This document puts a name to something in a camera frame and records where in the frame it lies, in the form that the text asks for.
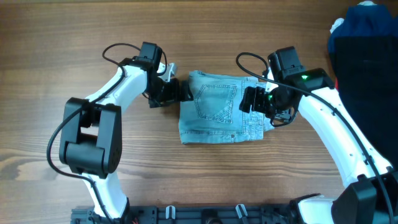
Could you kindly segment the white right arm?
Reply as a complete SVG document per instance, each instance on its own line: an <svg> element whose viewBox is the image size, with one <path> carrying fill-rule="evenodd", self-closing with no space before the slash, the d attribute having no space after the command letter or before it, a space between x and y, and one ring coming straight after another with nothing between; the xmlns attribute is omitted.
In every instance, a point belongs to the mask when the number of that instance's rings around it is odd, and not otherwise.
<svg viewBox="0 0 398 224"><path fill-rule="evenodd" d="M322 68L307 70L294 47L268 56L277 88L273 111L293 108L305 118L334 160L344 191L337 198L306 196L296 203L302 223L397 223L397 171L366 139Z"/></svg>

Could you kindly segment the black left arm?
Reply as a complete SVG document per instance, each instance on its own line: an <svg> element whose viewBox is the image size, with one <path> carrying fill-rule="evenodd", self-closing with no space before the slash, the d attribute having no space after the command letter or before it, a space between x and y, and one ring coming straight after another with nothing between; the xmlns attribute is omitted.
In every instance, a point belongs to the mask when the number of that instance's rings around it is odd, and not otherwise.
<svg viewBox="0 0 398 224"><path fill-rule="evenodd" d="M70 168L69 177L85 182L95 203L87 217L92 223L132 223L116 172L123 149L122 114L129 105L140 95L151 108L193 100L188 83L174 77L174 65L157 44L143 42L138 52L116 62L116 74L97 92L66 102L63 121L47 146L52 166L52 143L60 137L60 162Z"/></svg>

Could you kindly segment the light blue denim shorts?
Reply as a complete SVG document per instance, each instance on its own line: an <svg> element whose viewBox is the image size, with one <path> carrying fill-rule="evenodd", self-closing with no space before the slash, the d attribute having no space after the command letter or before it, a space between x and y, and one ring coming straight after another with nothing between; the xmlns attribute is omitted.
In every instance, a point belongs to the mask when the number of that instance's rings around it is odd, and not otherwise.
<svg viewBox="0 0 398 224"><path fill-rule="evenodd" d="M179 133L182 144L223 144L262 140L273 130L264 114L239 109L247 87L267 88L255 77L189 73L192 101L180 104Z"/></svg>

